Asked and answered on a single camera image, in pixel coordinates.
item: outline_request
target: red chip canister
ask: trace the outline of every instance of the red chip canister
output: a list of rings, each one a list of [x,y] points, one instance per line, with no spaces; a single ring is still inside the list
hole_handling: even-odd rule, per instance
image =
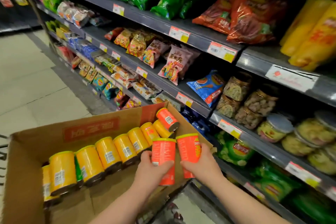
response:
[[[161,121],[163,126],[168,129],[169,132],[174,132],[180,126],[177,119],[168,111],[166,107],[161,108],[156,113],[156,117]]]
[[[162,165],[164,162],[175,161],[176,140],[171,138],[155,138],[152,147],[152,164],[155,167]],[[169,186],[175,183],[175,163],[165,174],[160,182],[160,186]]]
[[[178,151],[182,161],[189,161],[192,163],[198,162],[201,156],[201,144],[198,140],[198,134],[186,134],[176,137]],[[192,172],[183,168],[184,178],[195,178]]]

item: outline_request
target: barcode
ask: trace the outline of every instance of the barcode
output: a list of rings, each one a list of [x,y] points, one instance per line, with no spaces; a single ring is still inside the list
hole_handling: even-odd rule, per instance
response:
[[[82,167],[81,168],[81,171],[82,171],[82,176],[83,176],[83,179],[87,177],[87,173],[86,173],[86,169],[85,167]]]
[[[54,185],[58,186],[60,184],[63,184],[64,182],[65,182],[65,171],[61,170],[59,172],[56,172],[54,177]]]
[[[170,116],[167,116],[165,120],[168,124],[171,124],[173,122],[173,119]]]
[[[134,149],[136,151],[140,150],[140,146],[139,146],[138,142],[134,142],[133,146],[134,146]]]
[[[107,164],[115,160],[111,151],[105,153],[105,158],[106,158]]]
[[[123,152],[126,158],[132,155],[131,149],[129,147],[124,148]]]
[[[47,183],[47,184],[43,185],[43,195],[44,195],[44,197],[49,197],[50,196],[50,183]]]

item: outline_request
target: person's left hand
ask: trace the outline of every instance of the person's left hand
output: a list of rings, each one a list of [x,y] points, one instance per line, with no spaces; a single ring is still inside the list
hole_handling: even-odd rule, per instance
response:
[[[160,184],[161,179],[174,165],[174,161],[167,161],[158,167],[151,163],[151,151],[144,151],[141,154],[141,162],[136,170],[132,187],[150,195]]]

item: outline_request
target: blue chip bag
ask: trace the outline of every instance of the blue chip bag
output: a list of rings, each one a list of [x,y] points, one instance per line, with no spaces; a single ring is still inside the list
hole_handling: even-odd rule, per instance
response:
[[[102,91],[102,94],[107,98],[107,100],[110,100],[112,98],[113,91],[113,84],[111,82],[108,82],[106,84],[106,87]]]
[[[96,88],[96,90],[102,91],[108,82],[109,81],[101,74],[97,74],[93,79],[92,85]]]
[[[199,95],[209,107],[216,102],[216,99],[223,91],[223,78],[217,73],[217,70],[212,70],[206,77],[194,82],[187,82],[197,95]]]

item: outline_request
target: yellow chip canister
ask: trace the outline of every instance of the yellow chip canister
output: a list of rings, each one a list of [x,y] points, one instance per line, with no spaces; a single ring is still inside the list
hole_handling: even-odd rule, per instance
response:
[[[112,137],[104,137],[95,143],[105,172],[115,172],[121,168],[121,158]]]
[[[88,145],[76,152],[85,186],[98,183],[104,175],[104,168],[94,145]]]
[[[128,165],[135,161],[137,153],[128,138],[127,134],[121,134],[113,139],[113,143],[117,148],[121,161],[124,165]]]
[[[158,132],[158,134],[162,138],[170,138],[174,133],[174,132],[169,132],[168,129],[165,128],[165,126],[161,123],[160,120],[156,120],[153,123],[153,126],[154,126],[156,132]]]
[[[139,127],[132,128],[127,135],[137,154],[149,148],[149,144]]]
[[[160,138],[151,122],[146,122],[140,128],[149,146],[153,145],[153,139]]]
[[[77,184],[75,154],[62,151],[49,158],[50,194],[57,196],[74,189]]]
[[[50,207],[52,205],[56,205],[61,201],[59,196],[52,197],[50,196],[50,172],[49,165],[42,167],[43,173],[43,201],[44,207]]]

